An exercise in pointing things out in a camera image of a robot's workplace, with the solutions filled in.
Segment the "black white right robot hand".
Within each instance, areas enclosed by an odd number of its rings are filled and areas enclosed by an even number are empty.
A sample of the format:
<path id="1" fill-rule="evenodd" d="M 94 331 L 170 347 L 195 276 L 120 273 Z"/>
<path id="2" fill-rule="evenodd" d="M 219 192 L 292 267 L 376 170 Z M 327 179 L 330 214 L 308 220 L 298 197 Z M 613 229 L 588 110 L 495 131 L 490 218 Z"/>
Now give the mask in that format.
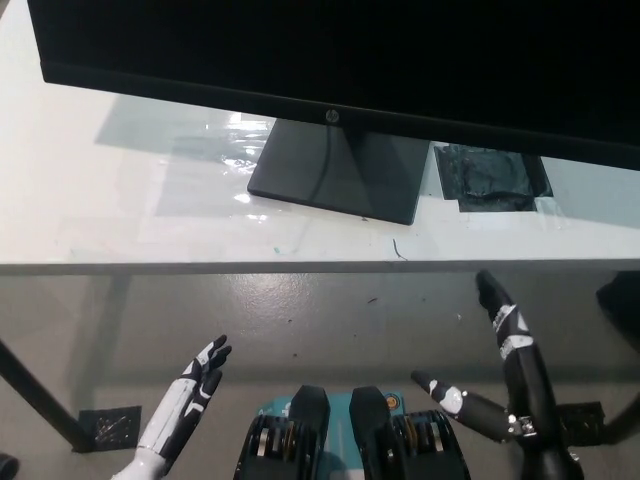
<path id="1" fill-rule="evenodd" d="M 545 362 L 518 304 L 488 271 L 476 277 L 502 361 L 508 405 L 502 407 L 469 390 L 436 379 L 424 370 L 411 379 L 446 415 L 498 443 L 511 440 L 525 451 L 554 452 L 570 458 Z"/>

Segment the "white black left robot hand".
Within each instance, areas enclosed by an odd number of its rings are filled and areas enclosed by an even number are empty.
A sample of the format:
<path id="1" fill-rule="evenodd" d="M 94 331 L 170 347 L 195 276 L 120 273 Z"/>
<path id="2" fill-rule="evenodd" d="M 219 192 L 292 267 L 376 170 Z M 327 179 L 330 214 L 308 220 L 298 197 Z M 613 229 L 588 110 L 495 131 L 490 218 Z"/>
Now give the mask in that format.
<path id="1" fill-rule="evenodd" d="M 221 367 L 231 351 L 226 335 L 206 345 L 171 383 L 148 422 L 138 448 L 162 458 L 167 470 L 199 424 L 219 386 Z"/>

